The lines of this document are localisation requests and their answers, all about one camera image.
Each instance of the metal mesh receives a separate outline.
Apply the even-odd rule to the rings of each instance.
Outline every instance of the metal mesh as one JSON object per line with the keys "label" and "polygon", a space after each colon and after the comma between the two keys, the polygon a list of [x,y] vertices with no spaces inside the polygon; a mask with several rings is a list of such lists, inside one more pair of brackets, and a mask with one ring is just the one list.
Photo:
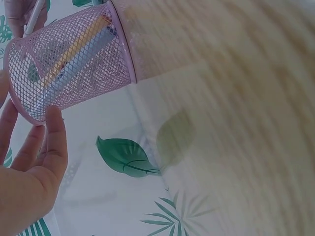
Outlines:
{"label": "metal mesh", "polygon": [[131,83],[110,9],[85,9],[7,47],[11,91],[35,122],[49,105],[63,110]]}

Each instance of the wood grain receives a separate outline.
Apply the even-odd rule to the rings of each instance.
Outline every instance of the wood grain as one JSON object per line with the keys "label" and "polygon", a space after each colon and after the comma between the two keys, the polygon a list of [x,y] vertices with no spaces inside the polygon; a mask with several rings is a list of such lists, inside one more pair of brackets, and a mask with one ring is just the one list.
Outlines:
{"label": "wood grain", "polygon": [[315,14],[311,1],[114,0],[153,147],[185,110],[194,128],[164,173],[211,194],[215,235],[315,232]]}

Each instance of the skin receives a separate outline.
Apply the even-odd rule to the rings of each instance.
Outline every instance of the skin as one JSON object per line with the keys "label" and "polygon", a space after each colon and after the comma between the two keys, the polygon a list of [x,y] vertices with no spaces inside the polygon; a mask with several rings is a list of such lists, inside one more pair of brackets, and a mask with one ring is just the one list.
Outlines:
{"label": "skin", "polygon": [[[30,19],[36,0],[4,0],[7,23],[14,37],[23,37],[24,25]],[[47,20],[47,4],[45,3],[39,14],[33,31],[44,27]]]}
{"label": "skin", "polygon": [[[8,75],[0,71],[1,106],[8,87]],[[65,126],[55,106],[46,112],[47,127],[33,126],[11,167],[2,166],[17,116],[9,100],[0,118],[1,236],[17,235],[52,209],[67,167]]]}

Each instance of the green leaf pattern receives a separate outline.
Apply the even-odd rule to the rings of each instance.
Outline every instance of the green leaf pattern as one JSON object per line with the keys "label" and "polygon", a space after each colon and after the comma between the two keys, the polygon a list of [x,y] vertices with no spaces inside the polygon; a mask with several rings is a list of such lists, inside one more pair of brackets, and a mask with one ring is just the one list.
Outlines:
{"label": "green leaf pattern", "polygon": [[205,233],[206,235],[210,235],[206,227],[197,220],[198,217],[207,215],[215,210],[204,210],[208,196],[203,198],[195,196],[188,201],[184,192],[181,197],[182,203],[180,206],[178,206],[179,191],[175,194],[173,201],[167,198],[159,199],[160,202],[155,203],[161,212],[146,214],[155,219],[141,220],[141,222],[151,225],[163,225],[163,227],[147,236],[157,235],[161,232],[168,232],[168,230],[169,236],[189,236],[189,233],[191,236],[202,236],[205,235]]}
{"label": "green leaf pattern", "polygon": [[0,16],[0,43],[11,40],[12,32],[5,20],[5,16]]}
{"label": "green leaf pattern", "polygon": [[96,147],[103,160],[114,171],[131,177],[160,175],[159,169],[149,162],[143,148],[133,140],[103,140],[98,136]]}
{"label": "green leaf pattern", "polygon": [[51,236],[51,233],[44,219],[41,218],[17,236]]}
{"label": "green leaf pattern", "polygon": [[12,153],[13,153],[12,149],[10,148],[4,159],[3,163],[4,167],[10,167],[10,165],[12,164],[13,161]]}

